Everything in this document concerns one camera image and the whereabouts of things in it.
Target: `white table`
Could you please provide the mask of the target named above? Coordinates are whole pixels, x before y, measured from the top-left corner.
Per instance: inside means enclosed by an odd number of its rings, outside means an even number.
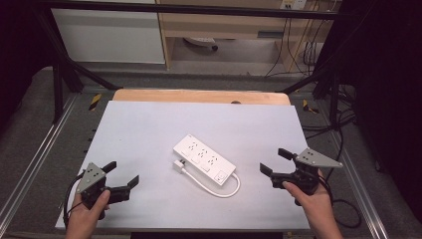
[[[173,146],[187,134],[213,148],[237,166],[242,186],[230,198],[218,198],[172,168],[179,157]],[[260,162],[276,172],[291,173],[292,161],[278,156],[278,148],[302,152],[307,143],[294,107],[204,103],[109,102],[81,167],[89,162],[117,168],[106,185],[126,185],[139,175],[130,200],[113,204],[99,228],[128,231],[221,231],[309,229],[303,209],[286,191],[274,189]],[[223,187],[186,169],[211,189]],[[62,215],[56,224],[64,228]]]

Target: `wire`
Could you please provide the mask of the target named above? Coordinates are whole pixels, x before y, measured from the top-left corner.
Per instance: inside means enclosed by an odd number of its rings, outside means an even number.
[[[274,73],[274,74],[268,75],[268,76],[267,76],[267,78],[268,78],[268,77],[273,77],[273,76],[276,76],[276,75],[289,75],[289,74],[297,74],[297,73],[301,73],[301,74],[303,74],[303,72],[284,72],[284,73]]]
[[[74,210],[77,206],[81,205],[82,203],[83,203],[83,202],[80,202],[80,203],[76,204],[75,206],[73,206],[71,209],[69,209],[69,211],[68,211],[68,215],[69,215],[69,213],[71,213],[71,212],[72,212],[72,210]]]
[[[305,52],[304,52],[304,63],[306,65],[308,65],[308,66],[310,66],[310,64],[312,64],[313,66],[316,64],[316,59],[317,59],[317,42],[316,42],[316,38],[317,38],[317,34],[318,34],[319,30],[320,30],[320,27],[323,25],[323,23],[324,23],[324,21],[320,21],[319,26],[316,28],[316,33],[314,34],[313,39],[310,41],[310,43],[311,43],[311,47],[310,47],[311,55],[310,55],[310,61],[308,63],[306,62],[307,47],[305,48]],[[312,56],[313,56],[312,50],[313,50],[313,45],[314,44],[315,44],[315,46],[314,46],[314,60],[311,61]]]
[[[234,178],[236,178],[236,180],[238,181],[238,185],[237,185],[236,189],[232,193],[226,194],[226,195],[218,194],[218,193],[215,193],[215,192],[211,191],[206,186],[204,186],[200,181],[198,181],[194,176],[192,176],[188,171],[186,171],[186,169],[182,168],[182,172],[185,173],[186,175],[188,175],[190,178],[192,178],[196,183],[198,183],[198,185],[200,185],[202,188],[204,188],[207,192],[211,193],[212,195],[214,195],[216,197],[222,197],[222,198],[231,197],[234,194],[236,194],[236,192],[238,192],[239,191],[239,188],[240,188],[240,178],[234,172],[232,173],[232,176]]]
[[[288,24],[288,19],[286,18],[285,27],[283,28],[283,33],[285,33],[285,31],[286,31],[286,25],[287,24]],[[273,76],[273,75],[268,76],[268,74],[275,68],[275,66],[277,65],[277,63],[279,63],[280,56],[282,55],[282,50],[283,50],[283,39],[284,39],[284,37],[282,37],[282,44],[280,45],[279,56],[277,57],[276,63],[273,65],[273,67],[271,68],[271,70],[265,75],[264,78]]]
[[[342,133],[342,130],[341,130],[341,117],[344,113],[347,113],[349,111],[351,111],[351,109],[347,109],[345,111],[342,111],[340,113],[340,115],[338,116],[338,125],[340,125],[338,127],[338,133],[340,134],[340,146],[339,146],[338,154],[337,154],[337,157],[335,158],[335,161],[340,161],[340,157],[341,157],[343,146],[344,146],[344,137],[343,137],[343,133]],[[350,118],[348,121],[354,121],[354,114],[350,115],[350,116],[353,116],[353,118]],[[329,170],[329,173],[326,176],[326,180],[329,180],[333,171],[334,171],[334,168]]]
[[[302,61],[304,62],[305,65],[308,65],[308,67],[312,64],[311,62],[307,61],[307,52],[311,52],[311,50],[313,49],[314,46],[314,42],[307,42],[307,44],[305,45],[305,49],[303,50],[303,55],[302,55]]]
[[[292,58],[293,62],[295,63],[296,67],[298,68],[298,70],[299,70],[302,74],[306,75],[306,73],[304,73],[304,72],[302,72],[302,71],[301,71],[301,68],[299,67],[298,63],[297,63],[297,62],[296,62],[296,60],[295,60],[295,57],[293,56],[293,54],[292,54],[292,52],[291,52],[291,50],[290,50],[290,45],[289,45],[289,43],[290,43],[290,30],[291,30],[291,29],[292,29],[292,18],[289,18],[289,30],[288,30],[288,51],[289,51],[289,55],[291,56],[291,58]]]
[[[337,49],[335,50],[335,52],[333,54],[331,54],[329,56],[328,59],[326,59],[320,66],[319,68],[321,69],[322,67],[326,66],[329,62],[337,62],[334,61],[334,57],[338,57],[340,55],[340,50],[342,50],[344,48],[344,46],[346,45],[346,43],[348,41],[350,41],[350,39],[354,36],[354,34],[356,34],[357,30],[362,26],[363,22],[366,20],[366,18],[368,17],[369,13],[372,11],[372,9],[374,8],[375,4],[378,2],[378,0],[373,0],[372,4],[369,6],[368,10],[366,11],[365,15],[362,17],[362,20],[357,24],[357,26],[351,31],[351,33],[344,39],[344,41],[341,42],[341,44],[337,47]]]
[[[343,118],[338,123],[338,127],[341,128],[342,126],[345,126],[345,125],[353,122],[354,120],[355,120],[355,115],[354,114],[349,115],[349,116]],[[310,139],[310,138],[316,137],[318,135],[321,135],[325,132],[331,131],[332,129],[334,129],[334,126],[332,126],[332,125],[328,125],[328,126],[302,126],[302,129],[303,129],[303,131],[316,131],[315,134],[306,137],[306,139]]]
[[[349,205],[357,214],[357,222],[355,224],[352,224],[352,225],[347,225],[344,222],[341,222],[340,220],[338,220],[337,218],[334,217],[335,221],[343,227],[352,228],[352,229],[358,228],[360,226],[360,224],[362,223],[362,216],[359,212],[359,209],[357,209],[357,207],[355,205],[353,205],[351,202],[344,200],[344,199],[336,199],[336,200],[333,201],[333,203],[337,203],[337,202],[342,202],[344,204]]]
[[[85,171],[79,174],[68,187],[68,191],[66,192],[65,203],[63,205],[63,222],[65,223],[65,228],[68,228],[69,224],[69,212],[72,211],[75,207],[68,211],[68,204],[69,204],[69,196],[71,195],[72,188],[74,187],[75,183],[84,176]]]
[[[360,224],[362,223],[362,217],[361,217],[361,214],[359,213],[359,210],[357,209],[357,207],[347,200],[333,199],[331,187],[329,186],[327,179],[320,176],[318,180],[319,180],[320,185],[323,186],[323,188],[325,188],[326,192],[328,193],[329,201],[331,203],[331,206],[333,206],[335,203],[342,202],[346,205],[349,205],[356,212],[357,222],[355,224],[348,225],[348,224],[345,224],[344,222],[341,222],[340,220],[338,220],[337,218],[334,217],[335,221],[343,227],[352,228],[352,229],[358,228],[360,226]]]

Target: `power cord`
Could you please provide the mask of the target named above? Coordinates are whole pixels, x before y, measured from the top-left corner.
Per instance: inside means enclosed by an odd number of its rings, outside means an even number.
[[[285,21],[285,27],[283,28],[283,33],[285,32],[285,30],[286,30],[286,25],[288,24],[288,19],[286,18],[286,21]],[[277,65],[277,63],[279,63],[279,60],[280,60],[280,56],[282,55],[282,50],[283,50],[283,37],[282,37],[282,44],[280,45],[280,51],[279,51],[279,56],[277,57],[277,60],[276,60],[276,63],[274,63],[274,65],[273,65],[273,67],[271,68],[271,70],[264,76],[264,78],[267,78],[267,77],[271,77],[271,76],[273,76],[273,75],[269,75],[269,73],[275,68],[275,66]]]
[[[345,126],[345,125],[347,125],[347,124],[355,121],[355,115],[354,115],[354,113],[353,114],[350,114],[348,116],[345,116],[345,117],[343,116],[344,114],[346,114],[348,112],[352,112],[352,109],[346,109],[346,110],[342,111],[339,114],[338,119],[337,119],[337,121],[338,121],[338,133],[340,134],[340,147],[339,147],[339,150],[338,150],[337,157],[335,158],[335,161],[339,161],[340,160],[341,153],[342,153],[342,150],[343,150],[343,145],[344,145],[344,138],[343,138],[343,133],[342,133],[341,128],[343,126]],[[320,135],[320,134],[322,134],[324,132],[328,132],[328,131],[330,131],[332,129],[334,129],[334,127],[332,127],[331,125],[330,126],[303,126],[303,130],[304,131],[318,131],[317,134],[314,134],[312,136],[309,136],[309,137],[307,137],[307,139],[312,138],[312,137],[317,136],[317,135]],[[360,226],[360,224],[362,223],[362,216],[361,216],[358,208],[355,205],[353,205],[351,202],[347,201],[347,200],[344,200],[344,199],[333,199],[333,197],[332,197],[331,188],[329,187],[329,184],[328,184],[328,180],[331,177],[332,172],[333,172],[333,168],[329,171],[329,173],[327,174],[327,176],[325,178],[322,178],[322,177],[319,178],[319,183],[328,192],[329,199],[331,201],[331,205],[334,205],[335,203],[344,203],[344,204],[350,206],[356,212],[357,222],[355,224],[351,224],[350,225],[350,224],[346,224],[344,222],[341,222],[340,220],[338,220],[335,217],[334,217],[334,219],[335,219],[335,221],[339,225],[341,225],[343,227],[351,228],[351,229],[358,228]]]
[[[336,48],[334,53],[332,53],[327,59],[325,59],[325,61],[323,63],[321,63],[318,66],[319,69],[322,69],[324,67],[330,67],[330,68],[333,69],[334,66],[330,66],[331,64],[338,65],[339,60],[337,58],[340,55],[342,55],[341,51],[344,51],[344,46],[347,46],[347,43],[350,41],[350,39],[352,39],[352,37],[354,37],[357,30],[359,30],[360,27],[363,25],[363,22],[369,16],[369,13],[374,9],[374,6],[376,5],[377,2],[378,2],[378,0],[374,0],[371,3],[369,3],[370,5],[368,6],[367,11],[363,14],[363,16],[362,16],[360,22],[357,24],[357,26],[354,27],[351,30],[351,32],[343,38],[342,42],[338,45],[338,47]]]
[[[316,32],[314,33],[313,38],[311,39],[310,42],[307,42],[307,44],[305,46],[303,61],[304,61],[305,65],[308,65],[309,74],[311,73],[311,66],[314,66],[317,63],[317,41],[316,41],[316,39],[317,39],[317,34],[320,30],[320,27],[323,25],[323,23],[324,23],[324,20],[320,21],[318,27],[316,28]]]
[[[306,73],[304,73],[304,72],[301,70],[301,68],[299,67],[298,62],[296,62],[296,59],[295,59],[295,57],[293,56],[293,54],[292,54],[292,52],[291,52],[291,50],[290,50],[290,30],[291,30],[291,29],[292,29],[292,18],[289,18],[289,30],[288,30],[288,52],[289,52],[289,55],[291,56],[291,58],[292,58],[293,62],[295,63],[296,67],[298,68],[298,70],[299,70],[302,74],[306,75]]]
[[[69,213],[75,207],[77,207],[77,206],[79,206],[81,204],[80,203],[80,204],[72,207],[71,210],[68,211],[69,197],[71,195],[72,188],[74,187],[75,183],[84,176],[84,173],[85,173],[85,171],[83,171],[81,174],[79,174],[77,177],[75,177],[75,179],[69,185],[68,191],[66,192],[65,202],[64,202],[64,205],[63,205],[63,222],[65,223],[65,228],[68,228],[68,224],[69,224]]]
[[[232,173],[232,176],[234,178],[236,178],[236,180],[238,181],[237,187],[236,189],[230,193],[230,194],[226,194],[226,195],[222,195],[222,194],[218,194],[216,192],[213,192],[212,190],[210,190],[209,188],[207,188],[205,185],[203,185],[200,181],[198,181],[192,174],[190,174],[185,168],[185,161],[183,160],[175,160],[173,162],[173,168],[181,173],[181,174],[186,174],[188,175],[190,178],[192,178],[198,185],[200,185],[203,189],[205,189],[207,192],[209,192],[210,194],[216,196],[216,197],[221,197],[221,198],[227,198],[227,197],[231,197],[234,194],[236,194],[239,191],[240,188],[240,178],[236,175],[236,173]]]

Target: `person's hand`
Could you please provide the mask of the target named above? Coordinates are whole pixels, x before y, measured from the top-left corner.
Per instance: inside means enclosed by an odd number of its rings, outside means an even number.
[[[72,212],[69,220],[68,229],[66,232],[66,239],[85,239],[91,238],[94,230],[97,227],[100,214],[107,208],[109,199],[109,191],[104,191],[93,208],[89,210],[82,202],[80,193],[75,193],[74,203],[72,207],[76,206]]]
[[[283,186],[301,204],[316,238],[342,238],[332,212],[328,192],[322,185],[314,195],[306,195],[296,185],[284,181]]]

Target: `electrical outlet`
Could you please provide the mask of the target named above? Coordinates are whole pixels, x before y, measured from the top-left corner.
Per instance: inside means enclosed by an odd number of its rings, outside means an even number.
[[[185,136],[173,149],[220,186],[236,169],[235,165],[191,134]]]
[[[293,10],[303,10],[307,4],[307,0],[295,0],[292,9]]]
[[[295,4],[295,0],[283,0],[280,9],[292,10]]]

